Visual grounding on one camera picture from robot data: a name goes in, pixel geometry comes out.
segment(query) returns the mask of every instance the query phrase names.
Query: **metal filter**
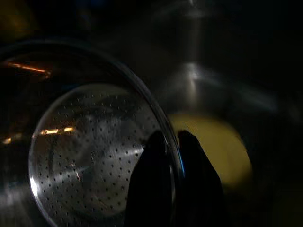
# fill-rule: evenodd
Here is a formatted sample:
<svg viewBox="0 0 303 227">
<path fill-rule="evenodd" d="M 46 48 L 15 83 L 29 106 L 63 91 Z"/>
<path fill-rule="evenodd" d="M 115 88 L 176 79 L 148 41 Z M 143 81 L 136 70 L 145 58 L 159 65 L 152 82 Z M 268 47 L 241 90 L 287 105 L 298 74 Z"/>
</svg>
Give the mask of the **metal filter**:
<svg viewBox="0 0 303 227">
<path fill-rule="evenodd" d="M 123 225 L 129 179 L 159 124 L 138 94 L 110 84 L 78 87 L 45 112 L 32 138 L 29 176 L 53 226 Z"/>
</svg>

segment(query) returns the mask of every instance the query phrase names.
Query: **metal surface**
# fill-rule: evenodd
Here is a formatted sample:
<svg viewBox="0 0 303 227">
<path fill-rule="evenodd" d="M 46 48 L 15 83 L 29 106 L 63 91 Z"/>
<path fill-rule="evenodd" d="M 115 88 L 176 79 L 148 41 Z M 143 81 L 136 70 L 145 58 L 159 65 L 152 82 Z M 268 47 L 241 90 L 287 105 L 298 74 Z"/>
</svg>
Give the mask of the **metal surface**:
<svg viewBox="0 0 303 227">
<path fill-rule="evenodd" d="M 139 96 L 85 85 L 56 100 L 33 134 L 29 178 L 54 226 L 123 226 L 142 142 L 160 127 Z"/>
<path fill-rule="evenodd" d="M 302 39 L 294 32 L 300 27 L 294 23 L 300 21 L 300 7 L 292 6 L 296 10 L 289 13 L 290 6 L 285 5 L 291 3 L 284 1 L 266 1 L 260 7 L 255 1 L 215 0 L 208 3 L 216 10 L 209 10 L 205 1 L 168 0 L 147 1 L 142 7 L 127 4 L 116 13 L 115 7 L 110 11 L 106 5 L 83 3 L 97 1 L 75 1 L 81 6 L 31 2 L 43 33 L 71 37 L 81 33 L 82 39 L 130 67 L 168 115 L 194 113 L 232 125 L 254 170 L 252 196 L 244 206 L 237 206 L 243 198 L 226 195 L 227 201 L 236 201 L 231 213 L 237 226 L 291 225 L 289 218 L 281 218 L 287 212 L 291 217 L 300 214 L 294 207 L 301 209 L 301 205 L 288 201 L 300 204 L 302 197 L 294 199 L 294 195 L 301 193 L 303 185 L 303 95 L 298 83 Z M 78 13 L 77 19 L 66 16 L 73 12 Z M 6 80 L 0 83 L 2 226 L 48 225 L 37 211 L 27 176 L 32 133 L 47 104 L 75 84 L 91 83 L 104 75 L 91 59 L 67 61 L 62 48 L 57 52 L 56 57 L 31 55 L 32 61 L 26 56 L 11 59 L 51 75 L 1 68 Z M 283 212 L 274 209 L 273 203 L 280 204 Z"/>
</svg>

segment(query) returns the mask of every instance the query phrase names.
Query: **strainer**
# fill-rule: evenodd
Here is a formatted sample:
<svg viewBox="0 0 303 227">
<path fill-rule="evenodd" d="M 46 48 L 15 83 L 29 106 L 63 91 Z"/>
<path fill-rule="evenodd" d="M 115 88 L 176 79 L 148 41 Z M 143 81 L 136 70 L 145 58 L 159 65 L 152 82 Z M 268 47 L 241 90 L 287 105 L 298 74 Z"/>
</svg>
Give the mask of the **strainer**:
<svg viewBox="0 0 303 227">
<path fill-rule="evenodd" d="M 57 99 L 33 135 L 32 192 L 54 226 L 122 226 L 129 179 L 160 126 L 136 94 L 110 84 Z"/>
</svg>

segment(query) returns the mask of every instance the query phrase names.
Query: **perforated metal disc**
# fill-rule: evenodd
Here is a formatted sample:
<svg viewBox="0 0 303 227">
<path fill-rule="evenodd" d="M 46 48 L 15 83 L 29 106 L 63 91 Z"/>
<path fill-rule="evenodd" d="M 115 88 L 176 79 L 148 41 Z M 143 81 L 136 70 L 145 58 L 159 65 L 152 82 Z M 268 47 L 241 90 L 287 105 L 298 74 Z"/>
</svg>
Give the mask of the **perforated metal disc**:
<svg viewBox="0 0 303 227">
<path fill-rule="evenodd" d="M 160 127 L 147 103 L 109 84 L 78 87 L 40 120 L 29 155 L 32 193 L 53 226 L 123 225 L 129 179 Z"/>
</svg>

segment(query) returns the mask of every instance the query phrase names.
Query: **yellow object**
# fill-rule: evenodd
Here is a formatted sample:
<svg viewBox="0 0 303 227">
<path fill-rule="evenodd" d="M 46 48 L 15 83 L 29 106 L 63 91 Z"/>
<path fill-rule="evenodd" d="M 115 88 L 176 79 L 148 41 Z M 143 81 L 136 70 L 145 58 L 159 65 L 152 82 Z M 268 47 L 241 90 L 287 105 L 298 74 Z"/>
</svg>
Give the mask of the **yellow object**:
<svg viewBox="0 0 303 227">
<path fill-rule="evenodd" d="M 250 160 L 239 134 L 232 126 L 210 117 L 183 113 L 170 115 L 169 119 L 176 133 L 187 130 L 197 137 L 223 186 L 235 190 L 242 182 L 250 181 Z"/>
</svg>

